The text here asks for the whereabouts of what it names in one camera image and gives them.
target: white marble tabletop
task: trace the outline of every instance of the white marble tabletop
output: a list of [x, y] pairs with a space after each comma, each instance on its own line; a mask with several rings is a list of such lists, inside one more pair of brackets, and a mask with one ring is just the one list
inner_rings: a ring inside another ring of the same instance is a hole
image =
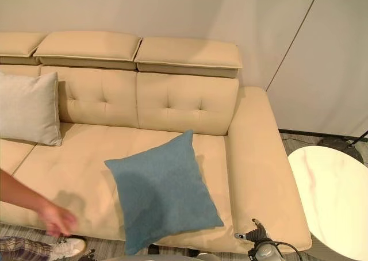
[[339, 254], [368, 260], [368, 168], [335, 149], [289, 155], [310, 232]]

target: headrest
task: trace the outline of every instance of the headrest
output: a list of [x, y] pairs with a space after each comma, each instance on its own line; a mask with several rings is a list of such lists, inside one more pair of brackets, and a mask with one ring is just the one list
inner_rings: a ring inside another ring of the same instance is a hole
[[143, 38], [135, 62], [139, 71], [229, 78], [242, 68], [235, 44], [173, 37]]
[[35, 57], [53, 66], [102, 67], [135, 70], [140, 37], [100, 31], [66, 31], [49, 34]]
[[32, 54], [44, 37], [41, 33], [0, 32], [0, 63], [40, 64]]

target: blue pillow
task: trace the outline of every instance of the blue pillow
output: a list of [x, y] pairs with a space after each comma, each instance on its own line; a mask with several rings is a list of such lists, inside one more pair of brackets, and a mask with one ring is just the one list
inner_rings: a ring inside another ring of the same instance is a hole
[[168, 235], [224, 225], [202, 181], [192, 139], [189, 130], [159, 147], [105, 161], [124, 212], [127, 255]]

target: beige leather sofa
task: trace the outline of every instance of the beige leather sofa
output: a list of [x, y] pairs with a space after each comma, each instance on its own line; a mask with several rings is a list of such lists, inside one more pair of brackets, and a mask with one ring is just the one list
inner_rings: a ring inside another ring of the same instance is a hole
[[[252, 243], [233, 235], [254, 229], [257, 218], [274, 240], [311, 246], [267, 95], [234, 78], [242, 67], [235, 45], [108, 32], [0, 33], [0, 62], [6, 74], [58, 73], [62, 145], [1, 139], [0, 166], [71, 210], [76, 234], [124, 240], [124, 215], [104, 160], [193, 129], [197, 162], [225, 225], [157, 244], [246, 253]], [[3, 202], [0, 217], [44, 228], [34, 212]]]

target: white panel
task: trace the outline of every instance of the white panel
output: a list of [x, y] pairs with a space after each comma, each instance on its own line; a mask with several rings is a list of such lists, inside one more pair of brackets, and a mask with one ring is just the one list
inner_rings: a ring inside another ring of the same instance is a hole
[[268, 95], [281, 129], [368, 129], [368, 1], [316, 0]]
[[266, 88], [311, 0], [0, 0], [0, 30], [111, 30], [231, 41]]

